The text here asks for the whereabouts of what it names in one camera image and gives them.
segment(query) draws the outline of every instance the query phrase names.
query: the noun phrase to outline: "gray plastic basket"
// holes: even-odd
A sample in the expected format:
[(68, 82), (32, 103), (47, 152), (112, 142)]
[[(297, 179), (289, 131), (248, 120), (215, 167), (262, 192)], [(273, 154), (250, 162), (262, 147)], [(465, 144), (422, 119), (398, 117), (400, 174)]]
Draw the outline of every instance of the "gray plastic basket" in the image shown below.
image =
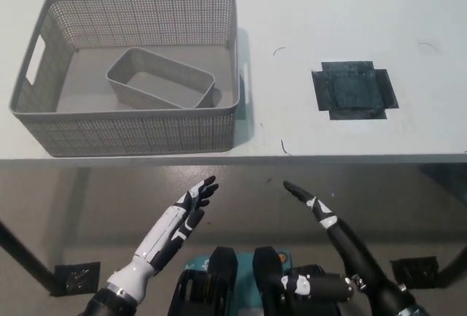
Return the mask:
[[(11, 110), (56, 157), (229, 150), (239, 103), (236, 32), (235, 0), (46, 0)], [(45, 50), (31, 84), (39, 35)], [(211, 72), (214, 107), (126, 110), (106, 72), (135, 46)]]
[(135, 109), (210, 108), (212, 74), (133, 47), (107, 72), (118, 100)]

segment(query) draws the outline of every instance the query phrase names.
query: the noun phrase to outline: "robotic arm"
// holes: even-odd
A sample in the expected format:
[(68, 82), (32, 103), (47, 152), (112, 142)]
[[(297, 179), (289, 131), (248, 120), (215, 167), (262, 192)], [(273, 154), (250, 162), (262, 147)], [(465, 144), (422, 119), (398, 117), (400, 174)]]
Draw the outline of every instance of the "robotic arm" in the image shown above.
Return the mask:
[(149, 278), (158, 274), (182, 247), (204, 216), (200, 208), (218, 189), (215, 177), (201, 181), (167, 208), (149, 231), (131, 262), (116, 271), (80, 316), (133, 316), (146, 295)]
[[(284, 181), (284, 186), (305, 203), (326, 230), (344, 262), (347, 277), (368, 297), (373, 316), (428, 316), (407, 289), (399, 288), (386, 277), (364, 243), (345, 221), (337, 217), (318, 197), (288, 181)], [(298, 276), (293, 284), (287, 285), (293, 285), (295, 290), (292, 291), (301, 295), (314, 289), (313, 280), (305, 276)]]

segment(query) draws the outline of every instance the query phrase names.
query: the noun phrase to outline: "storage basket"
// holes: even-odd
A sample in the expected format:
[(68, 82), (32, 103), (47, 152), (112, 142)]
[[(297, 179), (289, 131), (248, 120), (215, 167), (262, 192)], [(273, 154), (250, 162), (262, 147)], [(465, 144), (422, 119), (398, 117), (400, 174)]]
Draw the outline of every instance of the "storage basket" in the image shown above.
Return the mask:
[[(239, 103), (235, 0), (46, 0), (11, 110), (55, 157), (229, 150)], [(45, 50), (26, 72), (39, 35)], [(213, 73), (213, 108), (122, 110), (105, 72), (129, 47)]]

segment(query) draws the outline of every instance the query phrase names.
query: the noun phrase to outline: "floor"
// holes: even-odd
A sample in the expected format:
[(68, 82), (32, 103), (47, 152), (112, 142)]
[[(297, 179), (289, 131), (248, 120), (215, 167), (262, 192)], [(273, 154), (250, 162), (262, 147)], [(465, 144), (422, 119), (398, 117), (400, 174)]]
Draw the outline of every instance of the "floor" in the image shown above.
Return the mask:
[[(0, 218), (52, 268), (101, 261), (101, 285), (128, 263), (158, 216), (211, 174), (220, 189), (203, 222), (150, 281), (138, 316), (166, 315), (184, 262), (217, 245), (237, 251), (291, 249), (294, 265), (343, 271), (339, 256), (284, 179), (325, 199), (368, 243), (393, 278), (390, 260), (436, 255), (446, 266), (467, 242), (467, 208), (411, 165), (186, 166), (121, 169), (16, 169), (0, 172)], [(465, 315), (467, 279), (446, 290), (416, 290), (434, 315)], [(0, 250), (0, 315), (77, 315), (86, 296), (53, 298)], [(341, 306), (369, 315), (365, 297)]]

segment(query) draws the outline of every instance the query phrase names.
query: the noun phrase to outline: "small gray tray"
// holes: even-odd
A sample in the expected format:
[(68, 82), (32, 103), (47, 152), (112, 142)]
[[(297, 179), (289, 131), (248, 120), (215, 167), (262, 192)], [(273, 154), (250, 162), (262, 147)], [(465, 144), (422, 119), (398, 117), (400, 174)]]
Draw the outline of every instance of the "small gray tray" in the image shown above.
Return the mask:
[(139, 47), (126, 51), (107, 79), (118, 101), (135, 109), (212, 107), (212, 74)]

